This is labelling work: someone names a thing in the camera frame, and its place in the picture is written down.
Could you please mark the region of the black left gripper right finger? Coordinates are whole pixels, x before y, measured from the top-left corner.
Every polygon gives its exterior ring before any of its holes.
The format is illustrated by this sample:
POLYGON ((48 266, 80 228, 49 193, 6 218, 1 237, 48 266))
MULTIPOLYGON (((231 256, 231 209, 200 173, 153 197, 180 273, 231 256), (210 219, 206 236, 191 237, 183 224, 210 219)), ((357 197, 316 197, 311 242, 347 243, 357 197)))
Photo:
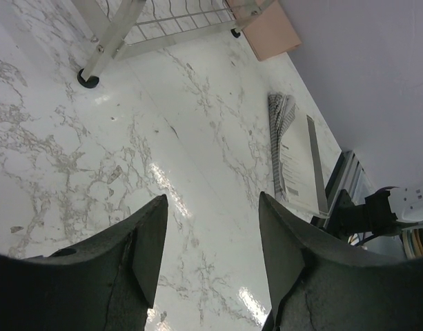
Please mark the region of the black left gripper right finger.
POLYGON ((259 196, 271 310, 265 330, 423 330, 423 257, 349 245, 259 196))

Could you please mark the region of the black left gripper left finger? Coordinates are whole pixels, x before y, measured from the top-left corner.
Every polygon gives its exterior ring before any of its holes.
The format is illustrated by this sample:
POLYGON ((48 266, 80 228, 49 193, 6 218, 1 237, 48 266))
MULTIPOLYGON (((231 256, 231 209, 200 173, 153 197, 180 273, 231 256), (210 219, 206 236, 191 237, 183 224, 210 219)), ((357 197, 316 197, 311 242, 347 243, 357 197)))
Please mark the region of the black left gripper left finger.
POLYGON ((168 222, 160 195, 48 257, 0 254, 0 330, 143 330, 168 222))

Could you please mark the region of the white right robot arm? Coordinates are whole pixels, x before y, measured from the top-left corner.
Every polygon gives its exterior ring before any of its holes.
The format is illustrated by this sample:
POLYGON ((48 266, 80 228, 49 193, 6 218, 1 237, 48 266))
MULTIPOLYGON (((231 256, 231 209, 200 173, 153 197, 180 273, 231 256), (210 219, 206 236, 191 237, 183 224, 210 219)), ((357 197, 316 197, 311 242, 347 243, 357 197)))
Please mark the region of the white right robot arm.
POLYGON ((409 188, 385 187, 353 203, 349 193, 340 190, 326 225, 334 237, 346 240, 368 232, 375 237, 392 237, 404 230, 423 228, 423 184, 409 188))

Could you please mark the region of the steel two-tier dish rack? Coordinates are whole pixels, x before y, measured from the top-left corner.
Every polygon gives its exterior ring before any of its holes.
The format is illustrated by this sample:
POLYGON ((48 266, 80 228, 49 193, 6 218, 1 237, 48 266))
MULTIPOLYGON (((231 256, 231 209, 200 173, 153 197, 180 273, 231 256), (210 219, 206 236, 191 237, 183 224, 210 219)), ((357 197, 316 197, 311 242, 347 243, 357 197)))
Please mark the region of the steel two-tier dish rack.
POLYGON ((111 60, 122 60, 230 31, 239 37, 272 1, 73 1, 93 33, 95 50, 77 74, 93 89, 111 60))

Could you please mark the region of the white grey booklet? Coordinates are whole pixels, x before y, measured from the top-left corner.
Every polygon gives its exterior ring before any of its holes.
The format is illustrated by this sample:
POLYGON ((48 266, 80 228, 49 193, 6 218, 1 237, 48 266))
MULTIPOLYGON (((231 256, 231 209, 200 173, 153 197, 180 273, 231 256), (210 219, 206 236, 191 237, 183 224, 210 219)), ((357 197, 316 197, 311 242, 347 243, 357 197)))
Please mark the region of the white grey booklet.
POLYGON ((314 120, 289 94, 268 95, 275 198, 286 207, 325 219, 325 193, 314 120))

